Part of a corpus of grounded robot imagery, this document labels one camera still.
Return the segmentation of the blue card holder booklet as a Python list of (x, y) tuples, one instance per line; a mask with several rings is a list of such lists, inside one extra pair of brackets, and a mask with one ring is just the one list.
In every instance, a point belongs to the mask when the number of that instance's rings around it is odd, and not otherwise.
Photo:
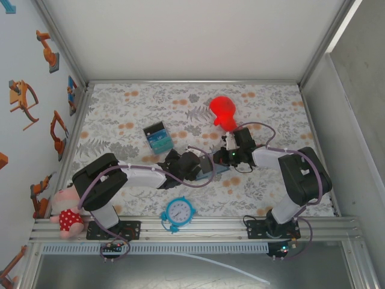
[[(229, 170), (230, 168), (227, 166), (222, 166), (219, 164), (215, 165), (215, 175), (227, 172)], [(199, 181), (202, 179), (210, 179), (212, 176), (212, 171), (213, 171), (213, 168), (211, 164), (201, 166), (201, 171), (198, 173), (196, 180)]]

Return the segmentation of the blue plastic card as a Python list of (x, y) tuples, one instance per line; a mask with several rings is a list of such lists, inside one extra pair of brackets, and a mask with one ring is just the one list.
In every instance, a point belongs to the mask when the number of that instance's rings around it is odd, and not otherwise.
[(147, 141), (152, 145), (152, 144), (155, 144), (163, 139), (166, 139), (168, 138), (169, 135), (168, 135), (168, 132), (166, 129), (162, 129), (162, 130), (159, 130), (159, 131), (156, 131), (152, 134), (149, 134), (146, 136), (147, 138)]

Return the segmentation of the black plastic card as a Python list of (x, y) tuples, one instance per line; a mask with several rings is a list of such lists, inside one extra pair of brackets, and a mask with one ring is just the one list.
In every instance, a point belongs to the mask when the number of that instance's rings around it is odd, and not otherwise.
[(157, 122), (157, 123), (154, 123), (153, 125), (145, 127), (143, 131), (145, 135), (152, 135), (158, 131), (162, 131), (163, 129), (165, 129), (163, 122)]

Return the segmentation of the blue alarm clock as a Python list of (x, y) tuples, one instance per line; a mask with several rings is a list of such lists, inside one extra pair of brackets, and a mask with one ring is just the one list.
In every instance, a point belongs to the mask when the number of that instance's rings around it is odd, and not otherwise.
[(175, 234), (180, 231), (180, 228), (191, 223), (196, 212), (191, 202), (185, 197), (175, 198), (161, 213), (161, 225), (166, 231)]

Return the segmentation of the floral patterned table mat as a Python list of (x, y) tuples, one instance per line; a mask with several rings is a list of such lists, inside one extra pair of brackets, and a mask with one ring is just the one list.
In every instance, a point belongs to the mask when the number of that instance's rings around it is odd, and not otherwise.
[[(227, 96), (235, 120), (246, 123), (252, 138), (275, 148), (314, 147), (304, 102), (295, 85), (246, 84), (97, 84), (82, 124), (73, 158), (77, 172), (105, 153), (132, 164), (164, 160), (150, 149), (143, 129), (163, 122), (174, 148), (189, 145), (214, 152), (224, 145), (224, 131), (214, 125), (211, 100)], [(281, 174), (269, 168), (247, 173), (245, 164), (218, 174), (203, 188), (180, 185), (170, 190), (126, 187), (112, 199), (121, 216), (158, 216), (169, 201), (187, 198), (199, 216), (264, 216), (285, 196)]]

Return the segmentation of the thin white tube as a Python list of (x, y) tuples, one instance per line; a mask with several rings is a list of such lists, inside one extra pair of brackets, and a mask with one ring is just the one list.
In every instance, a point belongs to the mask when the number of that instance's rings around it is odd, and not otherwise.
[(185, 254), (185, 253), (172, 253), (172, 255), (204, 261), (204, 262), (207, 262), (207, 263), (210, 263), (210, 264), (214, 264), (216, 266), (220, 266), (220, 267), (232, 270), (234, 272), (240, 273), (240, 274), (242, 274), (244, 276), (247, 276), (249, 278), (254, 279), (255, 281), (258, 281), (258, 282), (261, 282), (261, 283), (264, 283), (264, 284), (267, 284), (267, 285), (271, 284), (270, 281), (262, 279), (262, 278), (260, 278), (258, 276), (255, 276), (255, 275), (251, 274), (251, 273), (248, 273), (246, 271), (243, 271), (243, 270), (241, 270), (239, 268), (236, 268), (234, 266), (231, 266), (231, 265), (228, 265), (228, 264), (225, 264), (225, 263), (214, 261), (214, 260), (209, 259), (209, 258), (205, 258), (205, 257), (202, 257), (202, 256), (197, 256), (197, 255)]

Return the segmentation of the pink pig plush toy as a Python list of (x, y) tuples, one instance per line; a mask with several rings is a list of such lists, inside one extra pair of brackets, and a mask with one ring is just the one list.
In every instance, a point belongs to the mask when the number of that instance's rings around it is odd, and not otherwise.
[(84, 229), (84, 222), (78, 208), (80, 197), (74, 185), (56, 192), (51, 202), (50, 222), (60, 227), (60, 238), (67, 240), (76, 237)]

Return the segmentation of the aluminium mounting rail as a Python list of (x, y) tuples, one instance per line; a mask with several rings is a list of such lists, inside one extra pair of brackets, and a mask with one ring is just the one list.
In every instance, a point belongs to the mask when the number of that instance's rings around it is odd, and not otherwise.
[[(233, 242), (248, 240), (242, 217), (195, 217), (179, 232), (171, 234), (161, 225), (159, 217), (121, 216), (122, 221), (140, 221), (142, 242)], [(355, 217), (303, 217), (298, 221), (301, 241), (345, 241), (363, 238)], [(38, 219), (32, 227), (30, 243), (61, 242), (59, 226), (48, 219)]]

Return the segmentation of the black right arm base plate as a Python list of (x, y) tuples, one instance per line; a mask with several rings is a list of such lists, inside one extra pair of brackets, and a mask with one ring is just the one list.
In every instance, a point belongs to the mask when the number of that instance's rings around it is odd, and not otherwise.
[(278, 224), (274, 220), (246, 220), (247, 235), (249, 239), (290, 239), (301, 238), (298, 223), (289, 221)]

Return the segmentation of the aluminium frame cross bar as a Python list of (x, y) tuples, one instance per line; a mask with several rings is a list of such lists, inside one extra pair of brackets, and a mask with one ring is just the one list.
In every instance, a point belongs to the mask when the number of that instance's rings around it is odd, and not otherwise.
[(90, 80), (88, 86), (96, 84), (246, 84), (246, 85), (296, 85), (292, 79), (114, 79)]

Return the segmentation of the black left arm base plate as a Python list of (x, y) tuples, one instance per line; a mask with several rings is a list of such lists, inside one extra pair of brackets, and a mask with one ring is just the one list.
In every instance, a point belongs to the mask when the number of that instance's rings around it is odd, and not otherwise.
[[(124, 239), (138, 240), (140, 237), (141, 231), (141, 222), (140, 221), (119, 221), (118, 224), (114, 225), (108, 230), (115, 235), (120, 235)], [(111, 235), (104, 230), (102, 230), (95, 221), (91, 221), (88, 224), (86, 231), (87, 240), (112, 240), (115, 238), (114, 235)]]

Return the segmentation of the aluminium frame post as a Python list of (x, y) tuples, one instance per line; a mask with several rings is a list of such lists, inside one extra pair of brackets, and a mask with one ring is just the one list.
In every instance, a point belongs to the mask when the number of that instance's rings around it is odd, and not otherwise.
[(84, 91), (87, 90), (89, 80), (85, 77), (85, 73), (82, 71), (80, 65), (78, 64), (74, 53), (71, 51), (69, 44), (64, 37), (63, 32), (60, 29), (60, 26), (55, 19), (53, 12), (50, 11), (49, 7), (45, 3), (45, 0), (30, 0), (33, 4), (36, 12), (43, 21), (48, 33), (53, 37), (54, 42), (58, 50), (63, 54), (64, 58), (67, 61), (68, 66), (71, 71), (74, 73), (76, 79)]
[(305, 69), (303, 76), (298, 82), (299, 89), (302, 90), (309, 82), (312, 73), (325, 54), (329, 54), (337, 45), (342, 34), (346, 30), (351, 19), (358, 10), (363, 0), (343, 0), (336, 15), (332, 18), (321, 42), (312, 56), (309, 65)]

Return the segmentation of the blue and orange wall sticker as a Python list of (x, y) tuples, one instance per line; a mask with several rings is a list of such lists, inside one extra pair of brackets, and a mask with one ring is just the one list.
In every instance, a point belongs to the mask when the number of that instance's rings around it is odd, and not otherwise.
[(75, 92), (76, 92), (77, 88), (78, 88), (78, 86), (76, 85), (76, 82), (69, 75), (68, 76), (68, 83), (67, 83), (67, 100), (69, 103), (69, 115), (70, 116), (73, 116), (76, 113)]

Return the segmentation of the orange claw gripper wall sticker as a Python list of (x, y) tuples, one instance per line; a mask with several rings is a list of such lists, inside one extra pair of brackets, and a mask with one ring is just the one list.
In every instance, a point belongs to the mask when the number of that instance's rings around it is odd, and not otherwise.
[[(35, 107), (36, 105), (39, 104), (39, 99), (33, 90), (33, 88), (26, 83), (24, 80), (20, 81), (14, 81), (14, 80), (9, 80), (8, 86), (10, 89), (10, 105), (16, 104), (15, 107), (13, 107), (10, 112), (14, 112), (16, 110), (21, 110), (24, 115), (28, 118), (30, 123), (23, 128), (23, 131), (31, 127), (33, 124), (37, 123), (39, 121), (39, 118), (35, 118), (31, 115), (29, 110), (32, 107)], [(28, 100), (27, 100), (27, 94), (30, 93), (34, 103), (31, 105), (28, 105)]]

